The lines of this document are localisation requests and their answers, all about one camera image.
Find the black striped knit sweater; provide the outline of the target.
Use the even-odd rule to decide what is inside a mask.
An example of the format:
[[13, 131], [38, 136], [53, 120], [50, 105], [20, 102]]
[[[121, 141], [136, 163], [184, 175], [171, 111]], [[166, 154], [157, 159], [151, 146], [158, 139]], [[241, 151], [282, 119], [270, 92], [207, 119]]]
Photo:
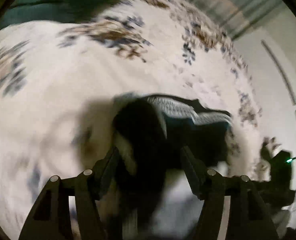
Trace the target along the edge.
[[181, 154], [189, 148], [208, 168], [226, 165], [232, 116], [173, 95], [114, 98], [117, 143], [132, 174], [120, 196], [126, 239], [188, 239], [204, 202], [193, 194]]

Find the white board with grey strip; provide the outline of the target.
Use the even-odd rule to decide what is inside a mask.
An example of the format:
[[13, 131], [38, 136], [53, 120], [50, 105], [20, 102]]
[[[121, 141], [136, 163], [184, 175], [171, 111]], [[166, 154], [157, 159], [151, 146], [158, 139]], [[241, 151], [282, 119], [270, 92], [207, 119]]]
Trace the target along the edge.
[[[275, 137], [296, 157], [296, 17], [284, 8], [234, 44], [248, 64], [262, 107], [262, 135]], [[291, 187], [296, 190], [296, 160], [292, 163]], [[296, 200], [291, 206], [289, 226], [296, 228]]]

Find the white floral bed blanket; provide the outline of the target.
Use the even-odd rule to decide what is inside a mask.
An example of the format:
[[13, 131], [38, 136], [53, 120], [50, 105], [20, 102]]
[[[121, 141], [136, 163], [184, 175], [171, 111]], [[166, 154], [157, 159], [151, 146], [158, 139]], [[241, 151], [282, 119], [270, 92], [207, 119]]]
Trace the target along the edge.
[[121, 0], [92, 22], [0, 31], [0, 227], [18, 239], [48, 178], [92, 167], [112, 142], [114, 100], [153, 93], [228, 111], [226, 176], [259, 179], [260, 109], [225, 30], [184, 0]]

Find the striped green curtain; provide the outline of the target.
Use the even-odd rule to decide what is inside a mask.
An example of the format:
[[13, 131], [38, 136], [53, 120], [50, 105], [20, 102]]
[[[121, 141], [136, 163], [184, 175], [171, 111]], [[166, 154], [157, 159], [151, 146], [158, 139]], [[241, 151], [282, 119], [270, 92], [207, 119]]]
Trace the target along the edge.
[[282, 0], [186, 0], [204, 12], [236, 40], [274, 18]]

